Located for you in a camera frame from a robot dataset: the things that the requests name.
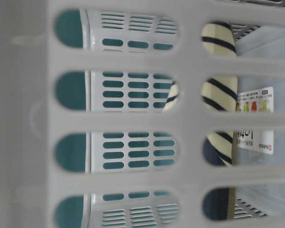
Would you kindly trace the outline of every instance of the plastic laundry basket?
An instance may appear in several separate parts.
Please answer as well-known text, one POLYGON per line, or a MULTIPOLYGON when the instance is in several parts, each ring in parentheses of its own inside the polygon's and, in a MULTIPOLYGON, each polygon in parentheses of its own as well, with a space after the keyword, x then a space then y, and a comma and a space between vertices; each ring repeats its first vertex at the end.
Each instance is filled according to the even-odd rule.
MULTIPOLYGON (((84 49, 160 54, 178 40, 178 27, 167 17, 85 9, 80 15, 84 49)), ((172 84, 159 72, 92 70, 85 79, 88 112, 161 112, 172 84)), ((178 156, 175 139, 161 132, 87 133, 86 143, 88 173, 162 170, 178 156)), ((82 228, 163 227, 179 208, 168 192, 122 192, 86 194, 83 213, 82 228)))

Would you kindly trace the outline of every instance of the plastic storage container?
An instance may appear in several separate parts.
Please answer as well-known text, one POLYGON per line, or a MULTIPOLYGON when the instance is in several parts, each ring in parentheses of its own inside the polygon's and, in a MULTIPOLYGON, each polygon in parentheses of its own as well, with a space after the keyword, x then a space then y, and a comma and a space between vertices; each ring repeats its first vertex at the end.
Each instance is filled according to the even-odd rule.
MULTIPOLYGON (((236 43, 239 56, 285 60, 285 28, 262 26, 236 43)), ((285 111, 285 79, 240 76, 238 92, 273 87, 274 112, 285 111)), ((273 154, 238 148, 237 164, 285 164, 285 132, 274 132, 273 154)), ((268 215, 285 214, 285 184, 237 188, 237 195, 268 215)))

